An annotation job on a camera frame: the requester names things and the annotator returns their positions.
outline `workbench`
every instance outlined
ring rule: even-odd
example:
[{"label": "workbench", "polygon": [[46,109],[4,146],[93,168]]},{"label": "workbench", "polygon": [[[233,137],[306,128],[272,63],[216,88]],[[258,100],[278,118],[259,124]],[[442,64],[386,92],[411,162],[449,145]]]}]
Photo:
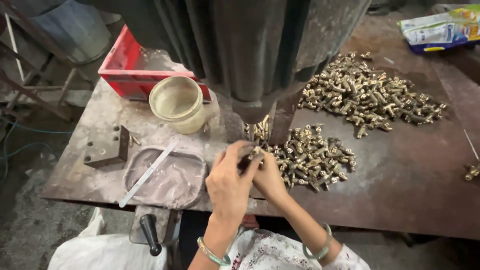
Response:
[{"label": "workbench", "polygon": [[[347,174],[349,180],[330,185],[330,191],[314,193],[306,186],[296,186],[289,192],[318,222],[480,239],[480,187],[476,181],[463,179],[467,172],[464,165],[477,162],[464,127],[468,132],[472,128],[474,145],[480,147],[480,130],[475,130],[480,126],[480,114],[472,112],[478,110],[476,106],[468,110],[461,106],[480,100],[480,89],[455,67],[434,55],[410,52],[395,24],[404,18],[410,16],[398,12],[365,16],[341,52],[370,51],[374,61],[369,67],[409,79],[416,85],[413,91],[449,103],[451,107],[444,118],[421,126],[396,121],[389,133],[372,130],[367,131],[367,137],[356,139],[355,127],[343,117],[325,111],[298,110],[291,127],[325,123],[322,135],[338,137],[359,159],[356,172]],[[226,145],[225,132],[215,125],[217,117],[211,121],[205,132],[176,135],[181,138],[179,146],[188,147],[209,163]],[[122,182],[125,163],[100,169],[83,164],[88,134],[115,124],[124,125],[143,146],[165,147],[175,135],[161,124],[147,103],[120,98],[100,79],[44,186],[43,198],[103,207],[118,205],[125,195]],[[129,157],[138,148],[130,148]],[[138,204],[130,201],[132,207]],[[204,193],[190,209],[211,211],[208,194]],[[265,200],[255,198],[249,199],[248,212],[279,215]]]}]

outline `woman's right hand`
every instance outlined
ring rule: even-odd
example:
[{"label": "woman's right hand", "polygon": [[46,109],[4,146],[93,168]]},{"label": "woman's right hand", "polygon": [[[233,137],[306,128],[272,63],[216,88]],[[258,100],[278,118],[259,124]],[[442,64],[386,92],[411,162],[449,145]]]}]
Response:
[{"label": "woman's right hand", "polygon": [[275,157],[263,150],[262,153],[264,154],[264,163],[255,173],[253,184],[268,202],[275,204],[288,196],[287,188],[280,175]]}]

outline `drill press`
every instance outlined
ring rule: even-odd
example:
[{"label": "drill press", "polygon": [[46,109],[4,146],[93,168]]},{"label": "drill press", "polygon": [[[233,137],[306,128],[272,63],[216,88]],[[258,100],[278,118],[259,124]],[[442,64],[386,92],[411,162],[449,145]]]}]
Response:
[{"label": "drill press", "polygon": [[286,140],[294,95],[337,54],[370,0],[77,0],[121,14],[137,42],[164,49],[256,124],[279,100]]}]

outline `woman's left hand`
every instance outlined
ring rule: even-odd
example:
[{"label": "woman's left hand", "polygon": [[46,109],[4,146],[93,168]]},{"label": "woman's left hand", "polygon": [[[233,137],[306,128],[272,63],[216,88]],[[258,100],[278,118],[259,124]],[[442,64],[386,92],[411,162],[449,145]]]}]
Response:
[{"label": "woman's left hand", "polygon": [[245,173],[238,175],[239,152],[252,146],[250,142],[237,141],[216,155],[212,172],[205,181],[213,206],[211,222],[231,229],[237,229],[240,225],[247,211],[253,176],[264,157],[263,153],[258,154]]}]

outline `metal bangle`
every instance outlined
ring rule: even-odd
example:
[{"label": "metal bangle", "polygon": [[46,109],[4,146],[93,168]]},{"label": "metal bangle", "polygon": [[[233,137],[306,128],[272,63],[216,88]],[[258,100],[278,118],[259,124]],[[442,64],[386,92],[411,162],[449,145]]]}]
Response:
[{"label": "metal bangle", "polygon": [[315,255],[308,254],[306,245],[302,243],[303,254],[305,255],[305,257],[309,259],[320,260],[321,258],[325,257],[325,255],[328,253],[328,247],[330,246],[330,242],[332,242],[332,230],[330,229],[330,226],[328,226],[327,223],[323,223],[322,226],[327,231],[327,241],[325,242],[325,246],[322,247],[322,249],[317,254]]},{"label": "metal bangle", "polygon": [[230,263],[231,263],[230,257],[228,257],[228,255],[225,254],[225,256],[223,256],[223,260],[219,259],[217,256],[215,256],[215,254],[213,254],[213,252],[210,251],[210,249],[208,249],[208,247],[205,246],[203,237],[198,237],[197,244],[198,244],[198,248],[201,249],[201,251],[206,256],[208,256],[208,258],[212,262],[218,264],[219,266],[229,266],[230,265]]}]

